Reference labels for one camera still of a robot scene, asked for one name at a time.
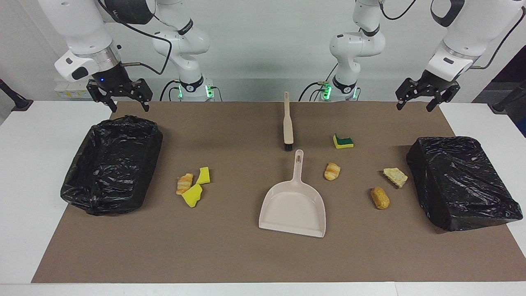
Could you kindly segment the brown table mat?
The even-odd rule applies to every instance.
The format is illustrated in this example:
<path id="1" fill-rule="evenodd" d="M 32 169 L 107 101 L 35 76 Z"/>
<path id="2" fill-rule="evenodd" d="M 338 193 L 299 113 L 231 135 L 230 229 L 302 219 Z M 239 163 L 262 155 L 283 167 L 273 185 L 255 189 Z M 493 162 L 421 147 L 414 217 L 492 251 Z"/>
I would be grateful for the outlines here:
<path id="1" fill-rule="evenodd" d="M 113 118 L 125 115 L 156 122 L 164 136 L 143 206 L 103 217 L 67 206 L 34 283 L 526 280 L 526 257 L 506 225 L 443 231 L 419 206 L 412 179 L 396 189 L 383 176 L 385 167 L 410 174 L 406 154 L 417 138 L 453 136 L 438 108 L 291 103 L 302 180 L 325 203 L 324 238 L 258 227 L 267 191 L 293 174 L 283 103 L 153 102 L 144 112 L 120 102 Z M 336 149 L 335 133 L 354 147 Z M 329 162 L 341 167 L 336 180 L 324 178 Z M 194 185 L 201 167 L 211 182 L 190 208 L 177 180 L 192 173 Z M 388 208 L 376 208 L 374 187 Z"/>

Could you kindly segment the pale bread chunk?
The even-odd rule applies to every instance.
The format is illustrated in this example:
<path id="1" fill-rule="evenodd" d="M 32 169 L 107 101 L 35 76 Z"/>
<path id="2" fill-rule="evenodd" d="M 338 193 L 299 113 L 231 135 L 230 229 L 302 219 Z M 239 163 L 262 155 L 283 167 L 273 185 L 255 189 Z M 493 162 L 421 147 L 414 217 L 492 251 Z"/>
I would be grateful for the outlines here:
<path id="1" fill-rule="evenodd" d="M 408 180 L 408 176 L 404 174 L 398 167 L 387 167 L 383 169 L 383 175 L 387 177 L 398 189 L 402 188 Z"/>

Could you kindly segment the brown bread roll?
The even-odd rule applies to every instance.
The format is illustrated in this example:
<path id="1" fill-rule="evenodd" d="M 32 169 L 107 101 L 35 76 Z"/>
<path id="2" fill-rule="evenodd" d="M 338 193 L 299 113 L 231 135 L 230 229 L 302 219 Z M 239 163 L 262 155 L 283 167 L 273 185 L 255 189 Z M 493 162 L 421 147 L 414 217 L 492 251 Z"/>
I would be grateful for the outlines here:
<path id="1" fill-rule="evenodd" d="M 389 207 L 390 199 L 381 187 L 374 187 L 370 191 L 370 196 L 377 209 L 383 210 Z"/>

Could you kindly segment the white wall power strip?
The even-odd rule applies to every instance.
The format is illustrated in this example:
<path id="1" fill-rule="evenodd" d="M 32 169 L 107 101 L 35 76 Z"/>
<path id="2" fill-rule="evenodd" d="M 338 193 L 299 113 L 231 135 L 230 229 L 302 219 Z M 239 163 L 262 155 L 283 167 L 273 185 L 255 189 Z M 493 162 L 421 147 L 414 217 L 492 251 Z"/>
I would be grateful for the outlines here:
<path id="1" fill-rule="evenodd" d="M 88 92 L 87 80 L 79 82 L 56 81 L 54 91 L 59 99 L 72 101 L 92 101 L 92 96 Z"/>

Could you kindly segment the green and yellow sponge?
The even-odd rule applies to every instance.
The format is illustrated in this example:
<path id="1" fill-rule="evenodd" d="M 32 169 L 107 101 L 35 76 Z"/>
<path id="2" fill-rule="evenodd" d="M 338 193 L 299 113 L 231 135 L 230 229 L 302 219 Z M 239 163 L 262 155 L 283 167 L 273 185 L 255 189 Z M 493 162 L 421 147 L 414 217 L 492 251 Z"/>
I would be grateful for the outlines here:
<path id="1" fill-rule="evenodd" d="M 333 136 L 333 142 L 336 149 L 353 148 L 354 142 L 351 137 L 338 137 L 335 133 Z"/>

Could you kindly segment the large yellow sponge piece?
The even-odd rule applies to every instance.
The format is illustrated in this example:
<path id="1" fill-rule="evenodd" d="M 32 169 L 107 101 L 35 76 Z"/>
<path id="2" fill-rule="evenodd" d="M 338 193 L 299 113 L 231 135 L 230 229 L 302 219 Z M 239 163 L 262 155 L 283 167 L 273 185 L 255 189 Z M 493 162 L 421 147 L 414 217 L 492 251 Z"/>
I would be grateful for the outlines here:
<path id="1" fill-rule="evenodd" d="M 190 208 L 194 208 L 201 199 L 202 192 L 202 186 L 200 184 L 194 184 L 182 194 L 182 198 Z"/>

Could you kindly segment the beige hand brush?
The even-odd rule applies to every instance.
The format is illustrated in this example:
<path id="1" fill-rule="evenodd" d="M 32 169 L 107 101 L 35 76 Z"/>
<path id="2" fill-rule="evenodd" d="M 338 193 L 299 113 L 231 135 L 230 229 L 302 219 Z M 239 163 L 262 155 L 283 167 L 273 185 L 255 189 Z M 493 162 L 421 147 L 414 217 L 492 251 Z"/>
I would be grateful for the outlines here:
<path id="1" fill-rule="evenodd" d="M 283 136 L 284 136 L 284 150 L 292 151 L 294 136 L 293 124 L 291 119 L 289 92 L 284 92 L 284 119 L 282 122 Z"/>

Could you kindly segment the beige plastic dustpan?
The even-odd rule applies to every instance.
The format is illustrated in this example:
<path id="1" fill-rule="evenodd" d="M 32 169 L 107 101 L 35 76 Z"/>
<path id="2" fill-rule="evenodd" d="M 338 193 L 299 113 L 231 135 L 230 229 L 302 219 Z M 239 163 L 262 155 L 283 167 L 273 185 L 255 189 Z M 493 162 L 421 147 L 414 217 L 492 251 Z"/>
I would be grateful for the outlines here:
<path id="1" fill-rule="evenodd" d="M 295 151 L 293 176 L 272 186 L 261 206 L 258 227 L 263 230 L 324 238 L 326 210 L 321 194 L 301 180 L 304 152 Z"/>

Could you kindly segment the black bag-covered bin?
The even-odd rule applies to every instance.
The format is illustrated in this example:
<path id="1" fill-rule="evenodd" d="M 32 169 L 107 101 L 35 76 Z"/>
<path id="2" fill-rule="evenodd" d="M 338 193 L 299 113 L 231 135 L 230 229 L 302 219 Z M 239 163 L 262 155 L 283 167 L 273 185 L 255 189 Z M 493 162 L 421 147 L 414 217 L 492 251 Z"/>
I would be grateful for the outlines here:
<path id="1" fill-rule="evenodd" d="M 524 218 L 520 204 L 472 137 L 419 137 L 406 163 L 419 205 L 442 230 L 475 230 Z"/>

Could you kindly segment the striped croissant pastry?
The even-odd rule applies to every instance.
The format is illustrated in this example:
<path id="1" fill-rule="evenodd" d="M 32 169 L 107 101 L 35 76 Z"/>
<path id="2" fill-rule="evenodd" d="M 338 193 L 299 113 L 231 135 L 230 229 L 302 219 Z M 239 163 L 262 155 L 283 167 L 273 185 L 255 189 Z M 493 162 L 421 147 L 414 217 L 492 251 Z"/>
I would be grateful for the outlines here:
<path id="1" fill-rule="evenodd" d="M 341 171 L 340 166 L 338 166 L 334 162 L 329 162 L 327 163 L 327 166 L 326 166 L 326 169 L 323 175 L 326 180 L 336 180 L 336 178 L 338 178 L 340 174 L 340 171 Z"/>
<path id="2" fill-rule="evenodd" d="M 192 173 L 186 173 L 177 180 L 176 194 L 182 196 L 192 186 L 194 175 Z"/>

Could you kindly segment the open black bag-lined bin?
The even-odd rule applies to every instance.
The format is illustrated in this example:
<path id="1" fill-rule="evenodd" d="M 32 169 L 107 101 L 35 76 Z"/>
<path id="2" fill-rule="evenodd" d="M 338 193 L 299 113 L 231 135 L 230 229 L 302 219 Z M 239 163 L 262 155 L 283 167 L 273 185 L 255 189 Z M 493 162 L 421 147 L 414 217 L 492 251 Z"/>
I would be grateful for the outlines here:
<path id="1" fill-rule="evenodd" d="M 137 116 L 93 125 L 74 155 L 60 197 L 94 216 L 141 208 L 162 142 L 158 124 Z"/>

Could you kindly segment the black stand pole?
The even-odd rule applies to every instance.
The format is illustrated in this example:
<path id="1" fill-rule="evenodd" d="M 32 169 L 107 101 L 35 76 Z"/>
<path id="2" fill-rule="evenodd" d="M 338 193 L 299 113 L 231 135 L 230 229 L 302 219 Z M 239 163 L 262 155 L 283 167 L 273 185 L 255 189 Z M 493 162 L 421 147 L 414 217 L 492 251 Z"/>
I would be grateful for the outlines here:
<path id="1" fill-rule="evenodd" d="M 27 111 L 32 103 L 34 103 L 34 100 L 26 99 L 24 96 L 18 94 L 18 92 L 12 90 L 2 79 L 0 79 L 0 89 L 15 103 L 12 112 Z"/>
<path id="2" fill-rule="evenodd" d="M 510 94 L 508 94 L 504 99 L 502 99 L 499 102 L 496 103 L 489 103 L 488 107 L 494 114 L 501 114 L 505 115 L 506 112 L 506 106 L 509 104 L 521 100 L 526 99 L 526 79 L 522 81 Z"/>

